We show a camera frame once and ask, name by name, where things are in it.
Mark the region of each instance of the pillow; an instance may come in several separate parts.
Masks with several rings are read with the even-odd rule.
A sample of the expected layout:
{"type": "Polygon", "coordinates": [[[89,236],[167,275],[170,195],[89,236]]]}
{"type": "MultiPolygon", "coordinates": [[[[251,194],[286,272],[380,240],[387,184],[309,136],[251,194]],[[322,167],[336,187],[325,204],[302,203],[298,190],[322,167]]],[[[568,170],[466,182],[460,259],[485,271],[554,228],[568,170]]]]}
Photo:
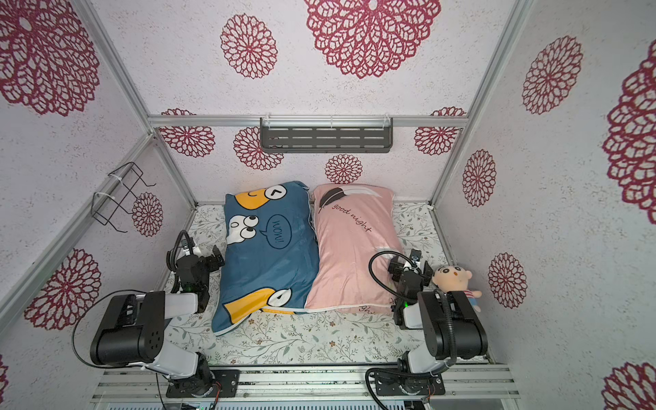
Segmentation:
{"type": "MultiPolygon", "coordinates": [[[[320,312],[368,305],[390,313],[394,298],[371,277],[369,259],[383,250],[402,252],[392,222],[394,193],[377,186],[326,184],[314,190],[314,197],[319,274],[305,308],[320,312]]],[[[396,289],[385,256],[376,258],[373,271],[396,289]]]]}
{"type": "Polygon", "coordinates": [[[251,313],[304,312],[319,270],[308,187],[286,182],[226,195],[227,250],[212,330],[221,335],[251,313]]]}

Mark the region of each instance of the patterned wallpaper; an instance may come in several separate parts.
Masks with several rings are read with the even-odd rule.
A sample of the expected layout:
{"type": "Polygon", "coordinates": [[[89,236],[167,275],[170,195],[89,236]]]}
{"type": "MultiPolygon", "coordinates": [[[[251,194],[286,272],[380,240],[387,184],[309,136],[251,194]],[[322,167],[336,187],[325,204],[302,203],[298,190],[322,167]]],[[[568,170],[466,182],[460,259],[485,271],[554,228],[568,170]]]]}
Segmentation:
{"type": "Polygon", "coordinates": [[[152,113],[428,115],[468,109],[514,2],[93,3],[152,113]]]}
{"type": "Polygon", "coordinates": [[[655,18],[537,1],[438,206],[522,408],[656,406],[655,18]]]}
{"type": "MultiPolygon", "coordinates": [[[[94,2],[148,109],[163,115],[466,115],[512,4],[94,2]]],[[[262,152],[257,127],[162,129],[200,201],[288,180],[428,199],[458,130],[394,134],[389,154],[283,155],[262,152]]]]}
{"type": "Polygon", "coordinates": [[[143,131],[67,2],[0,7],[1,298],[143,131]]]}
{"type": "MultiPolygon", "coordinates": [[[[112,217],[116,228],[127,232],[94,222],[0,338],[0,408],[85,408],[102,371],[84,366],[73,355],[73,324],[111,291],[150,291],[163,280],[166,252],[190,210],[155,148],[147,148],[136,163],[144,171],[144,181],[155,185],[138,182],[135,195],[128,194],[123,202],[133,214],[119,210],[112,217]]],[[[117,198],[125,194],[122,187],[115,192],[117,198]]],[[[103,215],[114,207],[107,205],[103,215]]],[[[75,345],[87,360],[103,314],[102,307],[89,311],[78,328],[75,345]]]]}
{"type": "Polygon", "coordinates": [[[200,202],[224,201],[228,193],[289,180],[301,180],[311,190],[357,182],[390,188],[397,200],[427,200],[457,135],[451,127],[395,127],[387,154],[267,154],[259,146],[258,127],[167,127],[161,132],[200,202]]]}

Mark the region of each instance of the red flower pattern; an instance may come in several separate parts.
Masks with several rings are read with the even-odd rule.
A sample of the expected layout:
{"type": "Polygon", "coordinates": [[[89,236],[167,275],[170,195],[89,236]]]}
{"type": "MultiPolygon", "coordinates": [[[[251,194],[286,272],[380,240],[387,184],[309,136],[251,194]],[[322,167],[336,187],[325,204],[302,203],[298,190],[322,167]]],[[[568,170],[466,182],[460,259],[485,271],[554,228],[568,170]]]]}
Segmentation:
{"type": "Polygon", "coordinates": [[[99,65],[67,1],[2,1],[0,89],[8,102],[39,114],[84,111],[100,84],[99,65]]]}
{"type": "MultiPolygon", "coordinates": [[[[444,107],[433,111],[431,115],[462,116],[467,113],[462,108],[444,107]]],[[[415,131],[415,146],[428,155],[440,155],[449,152],[458,137],[457,127],[419,127],[415,131]]]]}
{"type": "Polygon", "coordinates": [[[0,354],[0,404],[3,402],[5,387],[9,385],[9,380],[7,380],[7,370],[9,370],[9,368],[2,362],[2,355],[0,354]]]}
{"type": "Polygon", "coordinates": [[[132,222],[143,236],[154,236],[162,227],[164,215],[159,199],[150,192],[143,192],[132,206],[132,222]]]}
{"type": "Polygon", "coordinates": [[[362,175],[362,163],[352,155],[339,154],[328,160],[325,173],[333,184],[350,184],[362,175]]]}
{"type": "Polygon", "coordinates": [[[235,153],[247,167],[259,169],[276,168],[285,157],[283,154],[267,154],[260,146],[260,128],[249,127],[239,130],[235,135],[235,153]]]}
{"type": "Polygon", "coordinates": [[[526,297],[526,275],[520,261],[507,253],[500,253],[490,262],[487,273],[490,289],[499,303],[516,308],[526,297]]]}
{"type": "Polygon", "coordinates": [[[656,224],[656,40],[640,68],[622,83],[622,92],[607,116],[607,175],[622,187],[622,200],[647,211],[656,224]]]}
{"type": "Polygon", "coordinates": [[[469,157],[462,173],[462,192],[467,202],[479,207],[490,199],[497,183],[497,169],[489,152],[478,150],[469,157]]]}
{"type": "MultiPolygon", "coordinates": [[[[174,108],[162,115],[195,115],[188,110],[174,108]]],[[[162,127],[162,138],[177,152],[188,157],[204,157],[214,149],[214,134],[210,127],[162,127]]]]}
{"type": "Polygon", "coordinates": [[[566,35],[542,50],[526,73],[522,92],[526,110],[542,114],[560,105],[581,70],[581,44],[566,35]]]}
{"type": "Polygon", "coordinates": [[[84,249],[73,249],[23,316],[34,327],[62,330],[72,326],[98,298],[100,270],[84,249]]]}
{"type": "Polygon", "coordinates": [[[430,35],[438,0],[305,0],[307,26],[326,62],[358,78],[396,70],[430,35]]]}
{"type": "Polygon", "coordinates": [[[604,382],[604,409],[656,409],[656,369],[649,363],[626,362],[622,367],[614,367],[610,376],[604,377],[604,382]]]}
{"type": "Polygon", "coordinates": [[[253,16],[233,16],[221,33],[223,55],[235,71],[247,78],[262,78],[274,68],[278,50],[266,25],[253,16]]]}

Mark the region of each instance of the floral bedsheet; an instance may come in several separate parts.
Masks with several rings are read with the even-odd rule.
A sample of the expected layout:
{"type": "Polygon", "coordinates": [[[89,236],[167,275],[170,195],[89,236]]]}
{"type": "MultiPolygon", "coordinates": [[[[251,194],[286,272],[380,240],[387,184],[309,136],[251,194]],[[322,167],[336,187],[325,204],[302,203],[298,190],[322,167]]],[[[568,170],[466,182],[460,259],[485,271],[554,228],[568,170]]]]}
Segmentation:
{"type": "MultiPolygon", "coordinates": [[[[406,254],[420,249],[431,266],[447,264],[438,235],[424,203],[397,203],[392,211],[406,254]]],[[[223,206],[198,208],[189,234],[204,255],[217,245],[226,249],[223,206]]],[[[210,301],[205,313],[173,318],[169,341],[203,352],[211,365],[265,363],[367,363],[395,361],[424,342],[422,331],[402,331],[392,316],[322,312],[285,315],[256,312],[234,331],[216,337],[210,329],[218,302],[220,273],[210,277],[210,301]]],[[[169,279],[167,289],[173,285],[169,279]]]]}

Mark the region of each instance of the aluminum frame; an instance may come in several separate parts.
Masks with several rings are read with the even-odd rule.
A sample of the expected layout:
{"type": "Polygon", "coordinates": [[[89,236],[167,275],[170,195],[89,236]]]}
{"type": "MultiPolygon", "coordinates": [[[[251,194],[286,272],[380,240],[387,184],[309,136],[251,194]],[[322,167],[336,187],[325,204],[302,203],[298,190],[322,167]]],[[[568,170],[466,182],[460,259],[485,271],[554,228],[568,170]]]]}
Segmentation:
{"type": "Polygon", "coordinates": [[[136,90],[130,74],[123,65],[119,53],[116,51],[107,30],[105,30],[105,27],[102,25],[98,13],[96,13],[96,9],[94,9],[89,0],[70,0],[70,3],[71,6],[73,6],[75,13],[77,13],[77,16],[84,24],[84,27],[87,29],[87,33],[89,33],[89,37],[93,40],[98,53],[102,56],[103,60],[105,60],[105,63],[107,64],[107,67],[109,67],[114,78],[116,78],[116,81],[123,91],[125,98],[127,98],[134,115],[144,129],[143,131],[152,133],[153,129],[148,123],[146,104],[136,90]]]}
{"type": "MultiPolygon", "coordinates": [[[[119,88],[125,95],[130,107],[132,108],[133,113],[136,118],[139,120],[141,127],[149,134],[155,134],[155,138],[159,139],[162,144],[164,144],[161,135],[155,133],[153,127],[150,126],[148,122],[148,109],[146,103],[141,98],[139,91],[136,89],[132,77],[130,77],[129,72],[123,65],[121,57],[119,56],[118,51],[112,43],[107,30],[105,30],[104,25],[100,21],[100,17],[96,12],[95,8],[91,4],[90,0],[71,0],[71,6],[75,9],[78,17],[84,24],[89,37],[93,40],[93,43],[98,51],[98,54],[101,55],[102,59],[105,61],[107,67],[109,67],[112,75],[116,79],[116,82],[119,85],[119,88]]],[[[173,180],[178,185],[178,189],[182,193],[182,196],[185,200],[193,207],[195,207],[196,200],[194,193],[192,192],[189,184],[186,179],[180,172],[180,169],[173,161],[173,157],[168,149],[162,150],[159,147],[159,152],[162,155],[164,164],[171,174],[173,180]]]]}
{"type": "Polygon", "coordinates": [[[149,115],[158,127],[259,127],[260,119],[271,127],[458,127],[469,118],[448,115],[149,115]]]}
{"type": "MultiPolygon", "coordinates": [[[[396,368],[395,363],[344,365],[244,365],[218,366],[211,369],[241,371],[237,395],[222,398],[234,401],[314,401],[371,400],[363,383],[370,367],[396,368]]],[[[442,374],[446,394],[431,400],[519,398],[510,368],[507,365],[464,363],[452,366],[442,374]]],[[[164,393],[167,381],[159,378],[164,393]]],[[[425,396],[390,396],[385,400],[421,400],[425,396]]],[[[159,399],[155,375],[134,369],[107,370],[102,375],[91,403],[153,402],[159,399]]],[[[180,403],[180,399],[163,398],[165,403],[180,403]]],[[[214,398],[194,398],[184,401],[212,402],[214,398]]]]}
{"type": "MultiPolygon", "coordinates": [[[[135,161],[154,142],[149,134],[145,134],[130,152],[121,160],[122,164],[135,161]]],[[[121,170],[119,175],[123,178],[129,172],[128,167],[121,170]]],[[[113,176],[107,176],[103,183],[94,192],[111,192],[121,181],[113,176]]],[[[43,288],[54,271],[66,258],[73,246],[82,238],[89,226],[95,222],[89,212],[93,193],[84,205],[76,212],[64,229],[50,242],[48,247],[39,255],[27,272],[12,286],[7,295],[0,301],[0,334],[13,323],[25,310],[32,299],[43,288]]],[[[102,195],[96,202],[98,208],[102,207],[108,198],[102,195]]]]}
{"type": "Polygon", "coordinates": [[[435,206],[435,208],[439,206],[440,201],[446,193],[451,178],[455,173],[455,169],[464,157],[472,130],[474,130],[480,122],[482,113],[491,99],[492,91],[501,78],[501,72],[508,64],[510,54],[512,53],[520,33],[523,30],[532,5],[533,0],[516,0],[512,11],[510,12],[503,33],[499,38],[497,47],[492,54],[492,59],[487,66],[485,75],[483,76],[483,81],[478,87],[476,96],[474,97],[474,102],[468,111],[470,121],[464,126],[459,137],[456,138],[451,153],[449,154],[447,164],[444,167],[444,171],[442,171],[438,184],[430,198],[430,204],[435,206]]]}

